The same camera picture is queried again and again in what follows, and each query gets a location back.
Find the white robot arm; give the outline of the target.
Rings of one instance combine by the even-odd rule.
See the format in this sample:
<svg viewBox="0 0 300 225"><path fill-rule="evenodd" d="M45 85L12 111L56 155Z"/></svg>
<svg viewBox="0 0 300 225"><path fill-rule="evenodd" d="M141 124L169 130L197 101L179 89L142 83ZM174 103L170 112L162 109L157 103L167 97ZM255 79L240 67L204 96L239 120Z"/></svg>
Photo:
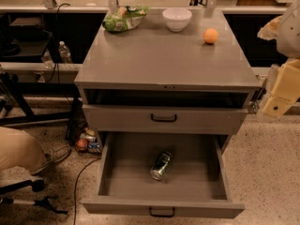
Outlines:
<svg viewBox="0 0 300 225"><path fill-rule="evenodd" d="M300 98L300 0L262 27L257 37L274 39L277 51L287 57L281 66L271 66L259 104L261 117L277 119Z"/></svg>

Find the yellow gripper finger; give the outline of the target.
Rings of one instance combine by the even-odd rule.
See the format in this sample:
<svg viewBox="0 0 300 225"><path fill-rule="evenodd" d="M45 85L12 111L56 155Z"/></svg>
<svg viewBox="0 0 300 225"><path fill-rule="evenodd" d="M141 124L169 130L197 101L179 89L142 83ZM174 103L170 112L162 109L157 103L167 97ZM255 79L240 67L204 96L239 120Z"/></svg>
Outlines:
<svg viewBox="0 0 300 225"><path fill-rule="evenodd" d="M280 16L277 16L276 18L272 19L259 30L257 37L264 40L276 39L278 37L278 28L280 20Z"/></svg>
<svg viewBox="0 0 300 225"><path fill-rule="evenodd" d="M300 60L289 58L277 69L270 97L262 108L268 117L279 118L300 98Z"/></svg>

